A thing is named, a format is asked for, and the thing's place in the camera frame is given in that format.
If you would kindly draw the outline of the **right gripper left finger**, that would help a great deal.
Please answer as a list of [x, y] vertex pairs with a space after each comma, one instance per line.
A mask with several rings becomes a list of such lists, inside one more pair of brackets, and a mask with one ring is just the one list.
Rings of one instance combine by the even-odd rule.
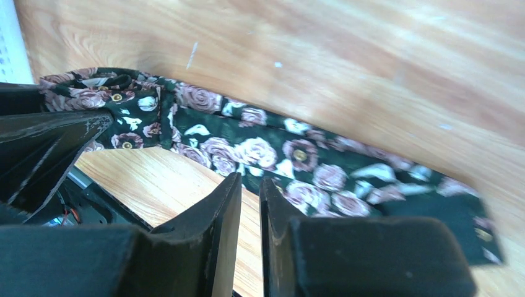
[[231, 296], [241, 176], [146, 231], [136, 225], [1, 228], [2, 296]]

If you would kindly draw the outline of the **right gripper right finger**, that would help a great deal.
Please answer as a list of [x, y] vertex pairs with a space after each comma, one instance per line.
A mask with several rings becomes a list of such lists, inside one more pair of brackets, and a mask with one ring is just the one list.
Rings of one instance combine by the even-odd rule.
[[259, 188], [265, 296], [475, 296], [452, 232], [430, 217], [307, 217]]

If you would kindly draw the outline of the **black pink rose tie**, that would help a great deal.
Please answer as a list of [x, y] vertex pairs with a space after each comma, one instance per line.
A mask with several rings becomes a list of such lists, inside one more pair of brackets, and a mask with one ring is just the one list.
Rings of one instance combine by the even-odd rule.
[[380, 148], [146, 72], [91, 67], [39, 81], [47, 111], [107, 110], [89, 152], [160, 147], [258, 193], [271, 179], [312, 217], [425, 216], [442, 221], [472, 265], [503, 263], [475, 189]]

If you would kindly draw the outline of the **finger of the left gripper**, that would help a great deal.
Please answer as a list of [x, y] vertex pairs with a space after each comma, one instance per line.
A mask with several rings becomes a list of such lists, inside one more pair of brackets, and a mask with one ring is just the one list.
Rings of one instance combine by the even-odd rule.
[[37, 85], [1, 82], [1, 116], [44, 112]]
[[106, 111], [1, 116], [1, 203], [33, 213], [86, 146], [113, 123]]

